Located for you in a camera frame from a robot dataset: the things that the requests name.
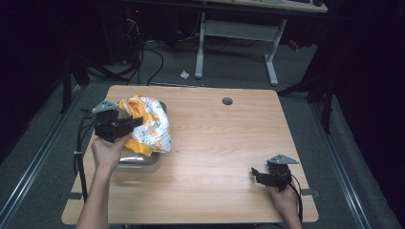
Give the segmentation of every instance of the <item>desk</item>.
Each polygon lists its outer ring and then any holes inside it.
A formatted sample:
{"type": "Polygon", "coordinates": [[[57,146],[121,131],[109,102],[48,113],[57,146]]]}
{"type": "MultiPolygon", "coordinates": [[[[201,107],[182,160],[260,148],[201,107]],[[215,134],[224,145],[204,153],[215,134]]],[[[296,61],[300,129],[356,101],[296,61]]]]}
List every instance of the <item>desk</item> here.
{"type": "MultiPolygon", "coordinates": [[[[325,5],[321,7],[316,7],[312,3],[298,3],[292,1],[282,0],[278,4],[263,3],[261,1],[251,1],[251,0],[205,0],[205,2],[212,3],[224,3],[233,4],[241,6],[259,7],[259,8],[270,8],[276,10],[297,10],[304,12],[322,12],[328,11],[325,5]]],[[[205,13],[202,13],[202,20],[200,25],[200,44],[197,53],[196,62],[196,78],[203,77],[203,42],[206,35],[214,36],[224,36],[231,38],[242,38],[242,39],[252,39],[260,41],[271,41],[272,46],[269,53],[264,56],[268,77],[270,79],[270,84],[272,86],[278,85],[278,80],[276,72],[274,71],[273,58],[276,53],[277,47],[280,43],[280,39],[283,35],[283,31],[287,19],[282,19],[278,27],[252,25],[244,23],[234,23],[234,22],[224,22],[218,20],[205,20],[205,13]]]]}
{"type": "MultiPolygon", "coordinates": [[[[299,159],[277,93],[270,90],[113,86],[107,99],[153,96],[167,105],[172,152],[155,173],[115,171],[109,222],[119,224],[280,222],[265,186],[250,168],[266,173],[266,160],[299,159]],[[233,100],[224,105],[223,98],[233,100]]],[[[87,182],[95,170],[90,146],[87,182]]],[[[290,165],[308,189],[301,164],[290,165]]],[[[72,192],[81,193],[79,177],[72,192]]],[[[303,196],[304,221],[316,221],[312,196],[303,196]]],[[[83,200],[69,199],[62,216],[76,224],[83,200]]]]}

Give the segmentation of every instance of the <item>gray carpet floor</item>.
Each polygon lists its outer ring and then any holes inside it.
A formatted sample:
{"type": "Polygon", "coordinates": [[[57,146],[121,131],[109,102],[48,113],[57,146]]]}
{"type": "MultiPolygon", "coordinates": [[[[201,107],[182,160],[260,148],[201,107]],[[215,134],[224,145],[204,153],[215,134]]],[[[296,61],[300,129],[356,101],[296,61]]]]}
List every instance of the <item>gray carpet floor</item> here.
{"type": "MultiPolygon", "coordinates": [[[[161,70],[150,84],[281,91],[300,82],[308,63],[316,52],[315,46],[298,51],[280,46],[274,59],[279,86],[272,87],[269,85],[263,60],[268,43],[246,47],[236,43],[245,45],[249,42],[237,40],[226,46],[218,43],[207,45],[203,78],[195,79],[193,74],[197,48],[193,46],[193,42],[182,43],[175,48],[156,42],[148,43],[146,48],[155,48],[154,51],[159,52],[164,61],[161,70]],[[211,51],[219,48],[221,48],[220,51],[211,51]],[[190,73],[190,76],[187,79],[181,78],[182,71],[190,73]]],[[[141,85],[144,85],[160,67],[161,59],[155,52],[144,51],[143,63],[139,70],[141,85]]],[[[112,71],[120,71],[125,67],[116,65],[108,68],[112,71]]],[[[138,84],[137,77],[136,75],[131,81],[132,85],[138,84]]],[[[109,87],[115,84],[122,84],[122,82],[92,77],[89,86],[82,87],[74,93],[77,101],[66,116],[58,134],[53,136],[54,141],[49,153],[40,166],[39,173],[34,176],[33,183],[30,183],[28,192],[17,204],[16,211],[10,214],[8,228],[73,228],[64,225],[61,216],[75,181],[73,159],[77,129],[83,115],[80,110],[93,108],[104,99],[109,87]]],[[[330,119],[331,135],[327,137],[331,139],[333,147],[337,150],[345,171],[350,174],[351,185],[356,191],[365,212],[366,221],[369,223],[365,227],[359,226],[342,188],[343,184],[332,166],[330,144],[326,141],[325,133],[319,126],[320,120],[315,114],[318,108],[322,108],[322,104],[308,104],[305,96],[305,93],[293,93],[280,98],[309,187],[315,193],[314,199],[319,213],[319,220],[305,223],[304,228],[401,228],[352,138],[338,101],[334,99],[330,119]]],[[[30,128],[1,165],[0,206],[7,204],[19,180],[41,149],[47,134],[60,117],[61,101],[62,87],[59,86],[32,119],[30,128]]],[[[83,147],[89,143],[89,137],[90,135],[84,140],[83,147]]],[[[263,225],[263,228],[282,226],[263,225]]],[[[214,228],[214,226],[165,225],[159,228],[214,228]]],[[[222,225],[219,228],[237,227],[222,225]]]]}

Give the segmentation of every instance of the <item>dark background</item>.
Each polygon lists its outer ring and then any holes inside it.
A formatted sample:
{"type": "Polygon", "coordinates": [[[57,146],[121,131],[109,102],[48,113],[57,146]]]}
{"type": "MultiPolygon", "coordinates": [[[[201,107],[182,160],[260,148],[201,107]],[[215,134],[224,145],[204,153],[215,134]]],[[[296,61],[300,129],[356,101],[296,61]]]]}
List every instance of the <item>dark background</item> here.
{"type": "MultiPolygon", "coordinates": [[[[125,44],[117,19],[119,10],[113,13],[113,8],[108,11],[92,4],[60,4],[61,11],[45,2],[0,3],[1,161],[62,79],[68,38],[97,64],[128,58],[128,47],[114,43],[125,44]]],[[[400,160],[405,153],[404,1],[343,0],[326,4],[329,17],[351,20],[334,20],[328,25],[288,20],[282,43],[294,40],[300,46],[319,45],[303,81],[321,75],[333,82],[333,91],[362,155],[404,225],[400,209],[405,191],[400,160]]],[[[195,25],[190,24],[195,12],[149,9],[142,13],[149,19],[145,25],[149,35],[172,45],[178,39],[177,30],[188,33],[195,25]]],[[[325,89],[322,82],[305,88],[321,94],[319,100],[325,89]]]]}

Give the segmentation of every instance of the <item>snack bag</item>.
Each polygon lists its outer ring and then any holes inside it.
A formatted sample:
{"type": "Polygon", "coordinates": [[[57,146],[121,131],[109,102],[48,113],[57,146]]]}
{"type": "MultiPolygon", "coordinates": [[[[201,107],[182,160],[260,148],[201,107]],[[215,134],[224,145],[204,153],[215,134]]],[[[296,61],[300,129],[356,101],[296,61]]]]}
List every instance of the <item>snack bag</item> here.
{"type": "Polygon", "coordinates": [[[133,118],[143,116],[143,124],[134,128],[124,150],[147,156],[152,152],[170,152],[169,120],[156,98],[135,94],[132,98],[122,99],[118,106],[133,118]]]}

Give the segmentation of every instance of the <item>table leg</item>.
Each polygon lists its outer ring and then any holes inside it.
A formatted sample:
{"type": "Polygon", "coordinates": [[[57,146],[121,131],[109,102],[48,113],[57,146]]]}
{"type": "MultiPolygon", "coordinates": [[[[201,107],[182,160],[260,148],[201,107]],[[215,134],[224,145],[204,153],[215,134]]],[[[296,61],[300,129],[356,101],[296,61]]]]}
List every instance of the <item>table leg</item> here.
{"type": "Polygon", "coordinates": [[[203,39],[205,33],[205,12],[202,12],[202,20],[200,25],[200,46],[199,52],[197,53],[197,63],[196,63],[196,78],[203,77],[203,39]]]}
{"type": "Polygon", "coordinates": [[[275,34],[274,41],[273,41],[273,47],[271,48],[270,54],[265,55],[268,77],[270,78],[270,84],[272,86],[278,85],[277,75],[276,75],[276,72],[274,71],[273,58],[274,58],[274,54],[277,51],[277,47],[280,43],[281,36],[283,35],[283,31],[284,31],[284,27],[286,26],[286,23],[287,23],[287,19],[283,19],[281,21],[280,26],[275,34]]]}

